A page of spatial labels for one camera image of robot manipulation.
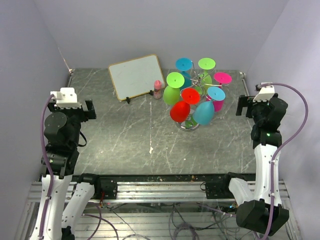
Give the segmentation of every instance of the marble table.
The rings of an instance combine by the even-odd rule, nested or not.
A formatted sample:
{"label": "marble table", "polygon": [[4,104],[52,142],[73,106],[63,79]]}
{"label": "marble table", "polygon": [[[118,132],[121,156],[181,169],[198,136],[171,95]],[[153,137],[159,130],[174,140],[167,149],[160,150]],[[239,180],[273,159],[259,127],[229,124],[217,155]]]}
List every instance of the marble table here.
{"label": "marble table", "polygon": [[[174,71],[164,69],[163,76]],[[235,115],[244,84],[239,71],[227,72],[233,82],[223,88],[223,109],[210,125],[185,132],[171,120],[170,106],[162,99],[145,94],[130,104],[119,102],[108,69],[75,69],[70,87],[80,101],[93,99],[97,119],[82,124],[88,143],[79,148],[74,174],[254,173],[253,121]]]}

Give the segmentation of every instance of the wall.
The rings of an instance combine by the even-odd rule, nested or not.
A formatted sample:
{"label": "wall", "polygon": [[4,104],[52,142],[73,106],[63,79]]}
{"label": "wall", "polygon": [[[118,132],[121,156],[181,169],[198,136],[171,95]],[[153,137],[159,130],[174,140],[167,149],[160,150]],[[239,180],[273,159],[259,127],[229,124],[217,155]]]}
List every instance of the wall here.
{"label": "wall", "polygon": [[[306,240],[319,239],[320,225],[315,208],[320,199],[319,9],[318,0],[290,0],[247,72],[251,94],[255,84],[272,81],[297,88],[308,101],[307,125],[282,150],[279,165]],[[289,104],[280,127],[286,140],[301,124],[304,105],[294,92],[280,86],[276,91]]]}
{"label": "wall", "polygon": [[12,240],[41,166],[40,114],[69,70],[32,0],[0,1],[0,222]]}
{"label": "wall", "polygon": [[247,71],[288,0],[35,0],[70,68],[157,54]]}

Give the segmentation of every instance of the whiteboard frame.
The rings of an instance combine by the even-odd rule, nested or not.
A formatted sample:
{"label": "whiteboard frame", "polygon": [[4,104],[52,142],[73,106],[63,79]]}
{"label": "whiteboard frame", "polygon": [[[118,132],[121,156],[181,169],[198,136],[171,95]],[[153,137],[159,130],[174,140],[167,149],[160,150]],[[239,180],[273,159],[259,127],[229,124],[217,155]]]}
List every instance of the whiteboard frame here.
{"label": "whiteboard frame", "polygon": [[[120,98],[118,97],[118,93],[117,93],[117,89],[116,89],[116,86],[115,86],[115,83],[114,83],[114,79],[112,78],[112,75],[111,75],[111,72],[110,72],[110,67],[111,67],[111,66],[114,66],[114,65],[117,65],[117,64],[123,64],[123,63],[126,63],[126,62],[130,62],[130,61],[137,60],[137,59],[143,59],[143,58],[150,57],[150,56],[155,56],[156,61],[157,61],[157,63],[158,63],[158,66],[159,66],[159,69],[160,69],[160,73],[161,73],[161,76],[162,76],[162,80],[163,80],[163,83],[164,83],[164,84],[162,85],[162,89],[164,89],[164,88],[166,87],[166,81],[165,81],[165,79],[164,79],[164,74],[163,74],[162,69],[161,69],[161,67],[160,67],[160,63],[159,63],[158,56],[157,56],[156,54],[154,54],[154,53],[153,53],[153,54],[146,55],[146,56],[136,57],[136,58],[133,58],[133,59],[130,59],[130,60],[126,60],[126,61],[120,61],[120,62],[117,62],[117,63],[113,63],[113,64],[110,64],[110,65],[108,66],[108,71],[109,71],[109,75],[110,75],[110,77],[111,77],[111,81],[112,81],[113,88],[114,88],[114,90],[115,90],[116,98],[117,98],[119,101],[125,101],[126,98],[120,99]],[[128,96],[128,98],[129,98],[129,99],[132,99],[132,98],[135,98],[135,97],[138,97],[138,96],[141,96],[141,95],[144,95],[144,94],[148,94],[148,93],[150,93],[150,92],[147,91],[147,92],[143,92],[143,93],[140,93],[140,94],[137,94],[137,95],[134,95],[134,96]]]}

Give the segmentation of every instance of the whiteboard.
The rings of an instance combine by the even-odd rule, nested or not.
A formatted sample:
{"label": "whiteboard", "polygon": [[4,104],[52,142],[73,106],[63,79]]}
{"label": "whiteboard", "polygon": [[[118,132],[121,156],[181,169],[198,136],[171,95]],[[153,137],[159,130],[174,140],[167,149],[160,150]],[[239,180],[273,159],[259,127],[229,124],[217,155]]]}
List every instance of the whiteboard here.
{"label": "whiteboard", "polygon": [[162,88],[165,87],[164,76],[155,54],[111,64],[108,69],[116,97],[120,101],[153,91],[156,80],[162,82]]}

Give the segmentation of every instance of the table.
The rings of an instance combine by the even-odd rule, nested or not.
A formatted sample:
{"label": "table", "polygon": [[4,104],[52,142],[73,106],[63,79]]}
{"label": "table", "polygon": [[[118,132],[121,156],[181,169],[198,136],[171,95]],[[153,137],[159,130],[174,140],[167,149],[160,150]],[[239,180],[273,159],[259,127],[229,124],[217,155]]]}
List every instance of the table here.
{"label": "table", "polygon": [[[164,78],[174,71],[163,69]],[[93,99],[97,119],[82,124],[88,143],[79,148],[74,174],[254,173],[253,121],[235,115],[245,87],[239,71],[226,72],[233,82],[223,87],[223,109],[210,125],[184,132],[162,99],[146,94],[119,102],[107,68],[75,69],[69,85],[80,101]]]}

